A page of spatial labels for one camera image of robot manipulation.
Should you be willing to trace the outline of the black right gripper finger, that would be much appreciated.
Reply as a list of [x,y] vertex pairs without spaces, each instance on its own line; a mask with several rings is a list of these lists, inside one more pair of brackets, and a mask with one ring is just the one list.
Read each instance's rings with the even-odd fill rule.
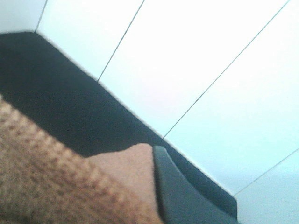
[[237,223],[187,181],[164,147],[154,146],[153,158],[158,207],[166,224]]

